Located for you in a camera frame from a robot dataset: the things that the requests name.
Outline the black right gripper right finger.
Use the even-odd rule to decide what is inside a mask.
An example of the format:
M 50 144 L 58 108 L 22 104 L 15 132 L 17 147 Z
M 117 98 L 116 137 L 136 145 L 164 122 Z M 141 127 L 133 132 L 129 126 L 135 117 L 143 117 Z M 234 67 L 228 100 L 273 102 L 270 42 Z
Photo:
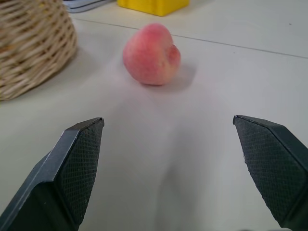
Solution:
M 282 228 L 308 231 L 308 147 L 285 126 L 233 118 L 250 176 Z

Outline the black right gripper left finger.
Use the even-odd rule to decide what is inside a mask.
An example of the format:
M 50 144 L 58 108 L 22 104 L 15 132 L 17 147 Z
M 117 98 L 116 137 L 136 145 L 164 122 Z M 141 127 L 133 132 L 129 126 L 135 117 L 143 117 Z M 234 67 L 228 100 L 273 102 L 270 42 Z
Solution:
M 104 119 L 66 129 L 0 215 L 0 231 L 78 231 L 99 162 Z

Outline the woven wicker basket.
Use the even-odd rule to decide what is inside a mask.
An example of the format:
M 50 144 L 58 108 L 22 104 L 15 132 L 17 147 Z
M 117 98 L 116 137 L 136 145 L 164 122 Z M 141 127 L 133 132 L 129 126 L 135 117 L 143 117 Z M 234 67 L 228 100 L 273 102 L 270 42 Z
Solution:
M 0 101 L 59 72 L 77 51 L 63 0 L 0 0 Z

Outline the pink peach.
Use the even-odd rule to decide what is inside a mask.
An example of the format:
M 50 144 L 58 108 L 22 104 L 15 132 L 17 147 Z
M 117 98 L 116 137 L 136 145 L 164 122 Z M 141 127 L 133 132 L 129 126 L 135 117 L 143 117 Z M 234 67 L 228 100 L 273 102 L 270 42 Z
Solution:
M 167 84 L 180 67 L 181 55 L 169 30 L 153 23 L 138 30 L 123 49 L 123 63 L 141 84 Z

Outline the white flat tray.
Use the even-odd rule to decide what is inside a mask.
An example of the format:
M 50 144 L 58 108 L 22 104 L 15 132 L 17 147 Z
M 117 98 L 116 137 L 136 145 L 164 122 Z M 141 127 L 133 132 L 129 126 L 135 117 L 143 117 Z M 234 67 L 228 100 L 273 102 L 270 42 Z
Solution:
M 114 0 L 63 0 L 63 4 L 69 13 L 82 13 L 112 1 Z

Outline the yellow plastic box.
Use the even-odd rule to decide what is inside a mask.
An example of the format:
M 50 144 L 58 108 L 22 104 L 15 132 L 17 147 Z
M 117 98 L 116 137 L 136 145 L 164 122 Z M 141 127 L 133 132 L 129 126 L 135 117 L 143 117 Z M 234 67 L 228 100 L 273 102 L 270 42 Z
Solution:
M 161 17 L 184 8 L 189 3 L 190 0 L 117 0 L 120 7 Z

